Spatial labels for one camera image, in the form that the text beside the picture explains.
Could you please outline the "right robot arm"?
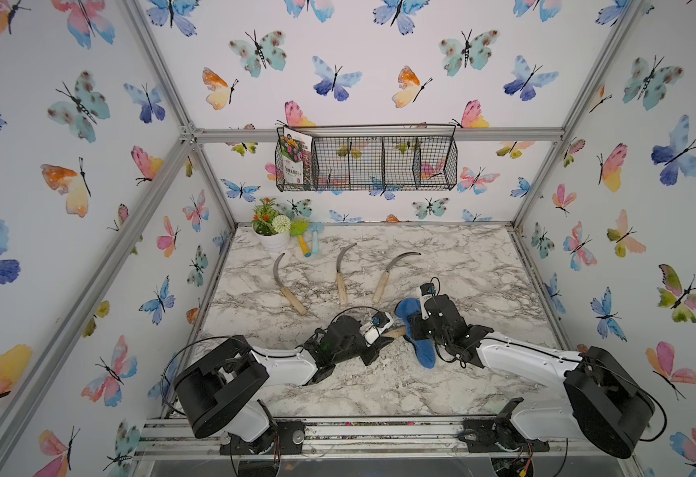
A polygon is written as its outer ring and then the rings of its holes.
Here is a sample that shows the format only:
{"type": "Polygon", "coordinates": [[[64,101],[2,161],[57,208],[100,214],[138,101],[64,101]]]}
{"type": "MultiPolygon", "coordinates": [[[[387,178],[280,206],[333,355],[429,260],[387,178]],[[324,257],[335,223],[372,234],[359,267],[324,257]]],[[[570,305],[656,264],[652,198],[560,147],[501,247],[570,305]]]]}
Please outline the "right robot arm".
{"type": "Polygon", "coordinates": [[[417,347],[463,368],[515,375],[560,393],[554,401],[511,399],[500,417],[525,440],[584,439],[618,459],[642,442],[660,407],[606,350],[541,347],[467,323],[445,294],[400,301],[395,314],[417,347]]]}

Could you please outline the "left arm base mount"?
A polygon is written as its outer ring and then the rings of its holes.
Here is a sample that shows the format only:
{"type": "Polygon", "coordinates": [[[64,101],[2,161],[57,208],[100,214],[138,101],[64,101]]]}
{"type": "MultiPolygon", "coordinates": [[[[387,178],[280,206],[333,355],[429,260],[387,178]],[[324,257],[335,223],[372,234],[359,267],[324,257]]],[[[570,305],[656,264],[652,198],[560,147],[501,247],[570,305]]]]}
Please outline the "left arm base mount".
{"type": "Polygon", "coordinates": [[[266,413],[241,413],[221,433],[221,455],[299,455],[305,441],[305,422],[272,419],[266,413]]]}

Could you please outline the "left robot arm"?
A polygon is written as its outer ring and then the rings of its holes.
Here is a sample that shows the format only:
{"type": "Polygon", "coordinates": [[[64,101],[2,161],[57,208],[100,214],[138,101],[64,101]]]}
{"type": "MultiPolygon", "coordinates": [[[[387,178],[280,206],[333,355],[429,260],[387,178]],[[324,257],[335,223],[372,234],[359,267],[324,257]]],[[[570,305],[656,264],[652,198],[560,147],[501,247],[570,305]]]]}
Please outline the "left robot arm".
{"type": "Polygon", "coordinates": [[[385,335],[392,326],[392,316],[380,310],[366,324],[343,313],[292,350],[257,347],[241,335],[226,337],[178,374],[172,388],[195,437],[226,430],[252,443],[274,427],[256,399],[260,389],[315,385],[331,377],[337,365],[355,359],[369,366],[393,342],[385,335]]]}

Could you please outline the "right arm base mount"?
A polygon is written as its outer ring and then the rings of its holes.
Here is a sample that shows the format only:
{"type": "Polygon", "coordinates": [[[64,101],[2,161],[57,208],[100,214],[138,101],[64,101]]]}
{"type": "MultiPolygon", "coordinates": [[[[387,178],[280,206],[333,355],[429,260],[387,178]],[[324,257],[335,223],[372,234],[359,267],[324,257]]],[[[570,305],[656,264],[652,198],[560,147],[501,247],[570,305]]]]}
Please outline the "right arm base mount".
{"type": "Polygon", "coordinates": [[[465,419],[456,438],[467,446],[469,453],[485,452],[549,452],[550,445],[539,439],[524,437],[511,421],[513,411],[523,403],[522,397],[508,401],[493,417],[465,419]]]}

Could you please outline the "blue rag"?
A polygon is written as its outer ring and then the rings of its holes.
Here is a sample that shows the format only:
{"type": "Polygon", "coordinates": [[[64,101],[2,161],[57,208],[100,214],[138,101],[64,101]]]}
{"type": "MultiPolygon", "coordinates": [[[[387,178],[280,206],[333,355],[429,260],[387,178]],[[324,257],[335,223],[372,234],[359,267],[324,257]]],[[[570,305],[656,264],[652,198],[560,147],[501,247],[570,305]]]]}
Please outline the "blue rag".
{"type": "Polygon", "coordinates": [[[417,339],[413,336],[412,325],[417,315],[421,315],[421,304],[415,298],[405,298],[401,300],[395,309],[397,318],[400,318],[406,327],[404,339],[410,343],[415,351],[415,355],[425,369],[433,369],[437,363],[437,352],[433,341],[429,339],[417,339]]]}

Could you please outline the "sickle wooden handle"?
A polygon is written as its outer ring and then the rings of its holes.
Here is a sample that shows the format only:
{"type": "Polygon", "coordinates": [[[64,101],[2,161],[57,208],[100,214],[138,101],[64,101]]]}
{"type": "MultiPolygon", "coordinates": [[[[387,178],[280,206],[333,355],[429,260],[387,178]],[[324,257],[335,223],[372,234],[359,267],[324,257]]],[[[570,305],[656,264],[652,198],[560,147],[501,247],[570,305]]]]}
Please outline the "sickle wooden handle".
{"type": "Polygon", "coordinates": [[[407,328],[406,327],[395,327],[392,328],[388,331],[386,331],[382,337],[383,338],[390,338],[390,339],[398,339],[402,338],[407,334],[407,328]]]}
{"type": "Polygon", "coordinates": [[[282,259],[284,258],[286,254],[282,252],[274,262],[273,266],[273,276],[274,280],[276,282],[276,285],[278,286],[278,289],[280,290],[280,294],[288,300],[288,303],[300,314],[301,316],[306,315],[307,310],[304,307],[304,305],[298,300],[298,298],[290,291],[290,289],[284,284],[282,279],[280,278],[280,263],[282,262],[282,259]]]}
{"type": "Polygon", "coordinates": [[[338,298],[339,298],[339,303],[342,306],[346,306],[348,303],[348,295],[347,295],[347,288],[344,280],[344,276],[342,273],[342,260],[344,259],[344,256],[352,249],[354,246],[357,246],[357,244],[354,242],[353,244],[348,244],[345,248],[342,248],[340,250],[340,253],[337,256],[336,260],[336,287],[337,287],[337,292],[338,292],[338,298]]]}
{"type": "Polygon", "coordinates": [[[390,276],[391,276],[391,270],[394,268],[396,264],[401,262],[404,258],[411,258],[412,256],[420,256],[420,252],[404,252],[403,254],[399,254],[399,256],[395,256],[391,262],[387,264],[385,267],[385,270],[383,271],[380,280],[378,282],[378,285],[375,289],[375,293],[373,295],[373,303],[374,304],[379,304],[382,301],[383,295],[385,293],[385,289],[389,283],[390,276]]]}

